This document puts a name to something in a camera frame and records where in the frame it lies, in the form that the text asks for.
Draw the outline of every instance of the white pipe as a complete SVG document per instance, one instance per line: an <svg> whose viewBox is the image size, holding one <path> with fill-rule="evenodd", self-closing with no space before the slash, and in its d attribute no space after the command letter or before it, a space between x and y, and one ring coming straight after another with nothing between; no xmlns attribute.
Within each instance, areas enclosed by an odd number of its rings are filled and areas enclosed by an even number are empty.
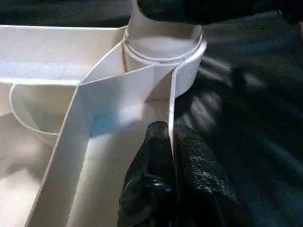
<svg viewBox="0 0 303 227"><path fill-rule="evenodd" d="M158 22L146 18L133 0L132 16L125 33L128 48L149 61L177 61L192 55L200 46L199 25Z"/></svg>

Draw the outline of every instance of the black glove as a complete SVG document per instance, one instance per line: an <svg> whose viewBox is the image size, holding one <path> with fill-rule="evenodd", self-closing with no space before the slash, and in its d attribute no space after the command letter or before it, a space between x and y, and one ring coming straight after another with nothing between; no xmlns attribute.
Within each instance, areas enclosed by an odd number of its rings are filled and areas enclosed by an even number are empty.
<svg viewBox="0 0 303 227"><path fill-rule="evenodd" d="M150 19L202 25L271 10L290 22L303 19L301 0L138 0L138 5Z"/></svg>

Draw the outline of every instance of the white plastic container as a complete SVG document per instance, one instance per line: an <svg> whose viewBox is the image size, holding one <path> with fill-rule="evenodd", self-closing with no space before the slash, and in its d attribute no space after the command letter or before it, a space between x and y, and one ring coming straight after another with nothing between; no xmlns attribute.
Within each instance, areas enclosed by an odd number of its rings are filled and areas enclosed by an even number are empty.
<svg viewBox="0 0 303 227"><path fill-rule="evenodd" d="M0 80L22 83L11 89L13 114L53 146L26 227L116 226L147 126L166 122L173 141L175 98L193 84L206 37L199 26L148 20L137 6L125 29L0 27Z"/></svg>

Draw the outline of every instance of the gloved hand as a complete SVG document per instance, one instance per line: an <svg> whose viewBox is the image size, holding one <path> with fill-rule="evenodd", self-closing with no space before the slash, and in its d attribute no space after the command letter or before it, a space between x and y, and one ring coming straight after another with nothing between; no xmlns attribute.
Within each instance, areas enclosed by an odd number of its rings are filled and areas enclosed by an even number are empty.
<svg viewBox="0 0 303 227"><path fill-rule="evenodd" d="M301 0L138 0L138 5L153 20L201 25L271 10L290 22L303 20Z"/></svg>
<svg viewBox="0 0 303 227"><path fill-rule="evenodd" d="M175 138L177 186L167 124L148 127L126 173L118 227L250 226L224 168L201 137L176 125Z"/></svg>

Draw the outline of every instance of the black fabric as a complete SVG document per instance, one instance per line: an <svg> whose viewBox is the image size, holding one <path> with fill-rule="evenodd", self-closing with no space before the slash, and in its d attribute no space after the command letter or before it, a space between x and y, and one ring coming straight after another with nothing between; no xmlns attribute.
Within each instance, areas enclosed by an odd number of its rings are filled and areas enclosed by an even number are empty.
<svg viewBox="0 0 303 227"><path fill-rule="evenodd" d="M148 126L120 197L118 227L168 227L176 203L175 168L165 122Z"/></svg>
<svg viewBox="0 0 303 227"><path fill-rule="evenodd" d="M130 0L1 0L0 24L37 26L125 26Z"/></svg>
<svg viewBox="0 0 303 227"><path fill-rule="evenodd" d="M303 19L301 0L138 0L138 5L150 19L201 25L272 10L279 11L289 22Z"/></svg>
<svg viewBox="0 0 303 227"><path fill-rule="evenodd" d="M299 27L271 14L240 21L205 27L208 49L193 86L176 100L175 121L210 147L253 226L301 226Z"/></svg>

